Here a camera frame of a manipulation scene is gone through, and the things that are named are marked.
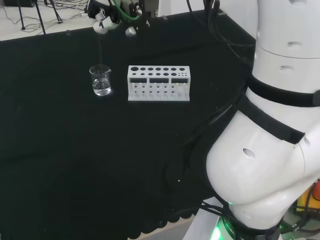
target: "water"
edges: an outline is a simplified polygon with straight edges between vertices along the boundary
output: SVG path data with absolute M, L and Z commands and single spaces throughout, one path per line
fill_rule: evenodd
M 111 92 L 111 85 L 107 78 L 94 80 L 92 87 L 95 94 L 98 96 L 105 96 Z

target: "table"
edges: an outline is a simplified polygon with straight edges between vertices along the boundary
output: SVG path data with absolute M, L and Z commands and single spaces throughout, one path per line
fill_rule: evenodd
M 226 37 L 253 41 L 226 15 L 218 21 Z M 206 131 L 183 177 L 179 148 L 251 69 L 189 13 L 150 25 L 134 38 L 125 26 L 102 38 L 106 97 L 91 86 L 92 28 L 0 42 L 2 239 L 124 240 L 214 195 L 206 156 L 234 112 Z M 128 65 L 190 66 L 190 102 L 128 102 Z

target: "yellow object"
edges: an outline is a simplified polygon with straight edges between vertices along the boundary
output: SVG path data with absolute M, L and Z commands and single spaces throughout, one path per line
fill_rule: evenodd
M 297 205 L 301 207 L 306 206 L 307 198 L 308 198 L 308 193 L 311 187 L 309 187 L 299 198 L 297 201 Z M 320 209 L 320 201 L 316 200 L 312 195 L 310 197 L 309 205 L 308 208 L 313 208 L 313 209 Z M 304 211 L 304 209 L 297 208 L 296 209 L 298 212 Z

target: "tripod leg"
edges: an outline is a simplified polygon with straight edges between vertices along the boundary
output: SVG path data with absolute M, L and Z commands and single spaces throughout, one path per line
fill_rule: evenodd
M 36 10 L 37 10 L 37 12 L 38 12 L 38 16 L 39 16 L 39 20 L 40 20 L 40 23 L 41 23 L 43 35 L 46 35 L 46 31 L 45 31 L 45 27 L 44 27 L 44 22 L 42 21 L 41 14 L 40 14 L 40 10 L 39 10 L 39 6 L 38 6 L 38 1 L 35 0 L 34 3 L 35 3 Z
M 24 18 L 22 17 L 22 12 L 21 12 L 21 6 L 20 6 L 20 0 L 17 0 L 18 3 L 18 8 L 19 8 L 19 13 L 20 13 L 20 19 L 21 19 L 21 24 L 22 24 L 22 30 L 25 30 L 25 25 L 24 25 Z
M 58 20 L 58 23 L 60 23 L 62 21 L 61 17 L 59 16 L 57 10 L 56 10 L 56 7 L 55 7 L 55 4 L 54 4 L 54 1 L 53 0 L 49 0 L 52 7 L 53 7 L 53 10 L 54 10 L 54 13 L 56 15 L 56 19 Z

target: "red object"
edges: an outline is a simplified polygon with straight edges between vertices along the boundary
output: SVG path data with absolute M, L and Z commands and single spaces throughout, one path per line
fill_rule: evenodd
M 320 181 L 315 184 L 315 188 L 313 189 L 312 196 L 320 201 Z

